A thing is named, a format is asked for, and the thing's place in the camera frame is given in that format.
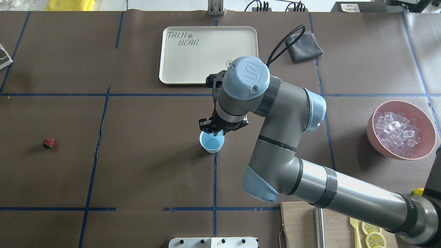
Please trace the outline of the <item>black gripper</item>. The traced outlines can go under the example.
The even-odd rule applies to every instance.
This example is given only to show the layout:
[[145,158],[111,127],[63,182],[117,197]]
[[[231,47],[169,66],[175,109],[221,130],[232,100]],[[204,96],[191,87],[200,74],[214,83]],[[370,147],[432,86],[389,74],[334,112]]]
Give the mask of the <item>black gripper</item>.
[[227,122],[218,116],[210,119],[199,119],[200,130],[213,134],[213,136],[224,136],[227,132],[237,131],[247,125],[249,125],[247,115],[241,121],[234,123]]

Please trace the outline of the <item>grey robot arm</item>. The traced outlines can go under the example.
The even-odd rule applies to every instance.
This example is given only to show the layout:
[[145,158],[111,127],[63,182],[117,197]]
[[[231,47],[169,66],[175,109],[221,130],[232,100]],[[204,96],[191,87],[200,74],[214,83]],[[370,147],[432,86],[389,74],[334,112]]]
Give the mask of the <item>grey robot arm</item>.
[[264,118],[259,134],[242,137],[253,150],[232,147],[217,155],[221,165],[244,168],[243,189],[255,199],[272,203],[291,196],[312,207],[366,221],[424,248],[440,247],[440,149],[421,196],[406,196],[355,177],[335,167],[324,138],[304,136],[326,120],[327,103],[315,94],[270,75],[258,58],[238,58],[227,70],[211,74],[214,111],[200,119],[203,134],[223,138],[248,124],[247,115]]

